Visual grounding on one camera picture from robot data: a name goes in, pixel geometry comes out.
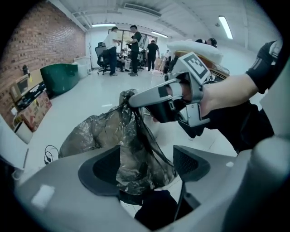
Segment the ceiling air vent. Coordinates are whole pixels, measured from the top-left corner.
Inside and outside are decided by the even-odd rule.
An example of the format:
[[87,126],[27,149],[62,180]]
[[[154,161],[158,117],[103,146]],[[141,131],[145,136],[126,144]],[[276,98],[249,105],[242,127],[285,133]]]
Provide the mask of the ceiling air vent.
[[125,3],[124,4],[124,9],[135,10],[135,11],[139,11],[139,12],[142,12],[142,13],[145,13],[145,14],[156,16],[156,17],[160,17],[162,15],[160,12],[158,12],[156,10],[153,10],[153,9],[141,6],[141,5],[135,5],[135,4],[132,4],[132,3]]

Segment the black office chair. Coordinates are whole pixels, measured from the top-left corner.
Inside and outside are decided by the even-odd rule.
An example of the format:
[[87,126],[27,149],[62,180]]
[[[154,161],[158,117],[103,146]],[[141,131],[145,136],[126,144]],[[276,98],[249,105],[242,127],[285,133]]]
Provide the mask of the black office chair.
[[110,71],[108,51],[104,42],[99,42],[97,47],[95,47],[95,52],[97,55],[97,64],[99,70],[97,74],[102,73],[104,75],[107,71]]

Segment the dark green tub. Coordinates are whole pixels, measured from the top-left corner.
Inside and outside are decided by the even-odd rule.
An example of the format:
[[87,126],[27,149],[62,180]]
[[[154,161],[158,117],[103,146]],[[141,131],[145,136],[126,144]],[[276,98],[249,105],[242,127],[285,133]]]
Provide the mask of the dark green tub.
[[40,72],[50,98],[68,92],[80,80],[76,64],[52,64],[41,68]]

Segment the brown cardboard box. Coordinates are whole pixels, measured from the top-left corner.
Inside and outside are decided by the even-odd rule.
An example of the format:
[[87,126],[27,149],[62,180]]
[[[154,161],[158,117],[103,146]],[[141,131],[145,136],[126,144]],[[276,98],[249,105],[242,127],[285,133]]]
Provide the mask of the brown cardboard box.
[[21,97],[23,97],[30,89],[32,89],[32,78],[30,75],[26,74],[16,80],[10,86],[10,94],[14,102],[17,102]]

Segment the printed cardboard box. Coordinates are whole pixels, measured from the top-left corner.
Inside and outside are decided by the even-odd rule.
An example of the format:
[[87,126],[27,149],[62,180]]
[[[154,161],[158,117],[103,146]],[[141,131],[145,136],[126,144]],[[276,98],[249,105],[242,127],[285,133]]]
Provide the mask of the printed cardboard box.
[[46,93],[42,92],[34,99],[31,104],[19,113],[19,116],[27,125],[27,127],[35,132],[49,109],[52,103]]

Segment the person's black trousers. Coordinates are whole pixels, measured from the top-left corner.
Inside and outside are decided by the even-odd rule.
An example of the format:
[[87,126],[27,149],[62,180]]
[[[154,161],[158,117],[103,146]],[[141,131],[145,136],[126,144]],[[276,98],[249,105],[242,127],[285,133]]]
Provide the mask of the person's black trousers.
[[[205,128],[217,129],[232,145],[237,154],[252,149],[261,140],[274,134],[264,110],[246,101],[233,107],[212,110],[206,115],[210,122],[190,127],[182,122],[179,125],[191,138],[200,136]],[[189,212],[186,201],[179,206],[168,190],[154,191],[147,196],[134,218],[150,230],[165,227]]]

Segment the small white bin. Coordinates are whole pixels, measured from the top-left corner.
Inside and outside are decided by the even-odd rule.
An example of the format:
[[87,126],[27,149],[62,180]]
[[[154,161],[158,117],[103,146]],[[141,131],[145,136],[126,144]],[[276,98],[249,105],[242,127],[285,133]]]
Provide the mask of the small white bin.
[[29,144],[33,136],[32,131],[23,121],[15,126],[14,133],[26,144]]

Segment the person's right hand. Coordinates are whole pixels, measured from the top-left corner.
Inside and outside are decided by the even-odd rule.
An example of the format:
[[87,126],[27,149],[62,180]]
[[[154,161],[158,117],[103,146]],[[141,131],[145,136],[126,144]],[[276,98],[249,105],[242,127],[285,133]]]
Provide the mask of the person's right hand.
[[185,101],[192,100],[191,88],[188,84],[174,82],[170,85],[173,96],[181,96]]

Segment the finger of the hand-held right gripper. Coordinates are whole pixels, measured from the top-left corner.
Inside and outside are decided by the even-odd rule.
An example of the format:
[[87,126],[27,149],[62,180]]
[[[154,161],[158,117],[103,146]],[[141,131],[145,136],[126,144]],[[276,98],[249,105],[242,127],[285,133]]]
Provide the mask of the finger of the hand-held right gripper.
[[169,101],[173,98],[172,94],[168,94],[167,87],[173,83],[180,83],[179,79],[170,79],[166,82],[153,86],[145,91],[139,92],[131,96],[128,103],[131,107],[145,107]]
[[183,121],[180,111],[186,107],[188,101],[185,99],[170,99],[161,103],[147,106],[147,110],[160,123]]

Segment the person's right forearm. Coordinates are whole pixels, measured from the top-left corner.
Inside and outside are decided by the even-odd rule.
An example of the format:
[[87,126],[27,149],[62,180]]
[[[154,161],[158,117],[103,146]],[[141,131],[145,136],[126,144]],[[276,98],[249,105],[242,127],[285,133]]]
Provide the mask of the person's right forearm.
[[201,116],[216,109],[238,106],[258,92],[258,87],[247,74],[229,76],[224,81],[206,84],[200,102]]

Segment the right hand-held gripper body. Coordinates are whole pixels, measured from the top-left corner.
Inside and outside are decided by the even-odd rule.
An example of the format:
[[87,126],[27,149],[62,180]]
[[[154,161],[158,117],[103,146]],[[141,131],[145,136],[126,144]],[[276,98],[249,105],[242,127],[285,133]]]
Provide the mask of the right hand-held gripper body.
[[180,83],[188,84],[192,92],[192,100],[180,111],[183,121],[177,121],[190,138],[195,138],[203,133],[204,128],[210,123],[210,118],[201,116],[200,102],[203,98],[203,86],[210,72],[205,64],[193,53],[187,53],[176,58],[171,70],[164,80],[179,79]]

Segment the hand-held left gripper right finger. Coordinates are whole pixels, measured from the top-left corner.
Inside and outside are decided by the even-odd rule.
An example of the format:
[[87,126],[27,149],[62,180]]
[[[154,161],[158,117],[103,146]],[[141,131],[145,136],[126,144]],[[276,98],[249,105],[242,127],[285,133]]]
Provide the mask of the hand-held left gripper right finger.
[[290,174],[290,140],[273,136],[237,157],[176,145],[174,166],[192,211],[159,232],[238,232]]

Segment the long black box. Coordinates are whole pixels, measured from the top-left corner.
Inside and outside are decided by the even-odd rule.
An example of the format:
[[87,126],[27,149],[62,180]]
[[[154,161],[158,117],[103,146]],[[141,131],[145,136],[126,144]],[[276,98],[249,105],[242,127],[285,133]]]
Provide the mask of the long black box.
[[44,82],[39,83],[32,89],[30,89],[26,94],[24,94],[15,104],[18,110],[23,110],[27,108],[41,93],[46,91],[46,86]]

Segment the black plastic bin bag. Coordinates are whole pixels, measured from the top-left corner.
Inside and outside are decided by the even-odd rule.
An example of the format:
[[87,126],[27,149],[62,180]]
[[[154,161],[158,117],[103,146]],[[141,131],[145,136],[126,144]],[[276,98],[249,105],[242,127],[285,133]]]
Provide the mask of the black plastic bin bag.
[[170,184],[177,172],[143,121],[140,109],[129,106],[135,89],[122,91],[119,105],[92,115],[77,125],[61,145],[58,158],[100,148],[121,147],[117,186],[125,193],[140,195]]

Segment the wooden table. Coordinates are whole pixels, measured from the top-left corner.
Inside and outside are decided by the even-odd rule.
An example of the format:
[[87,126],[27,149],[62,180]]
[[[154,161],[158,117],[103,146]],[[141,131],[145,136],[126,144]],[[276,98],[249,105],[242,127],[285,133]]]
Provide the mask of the wooden table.
[[221,79],[225,79],[230,75],[230,71],[221,65],[223,54],[218,49],[199,50],[194,52],[209,69],[212,77],[220,77]]

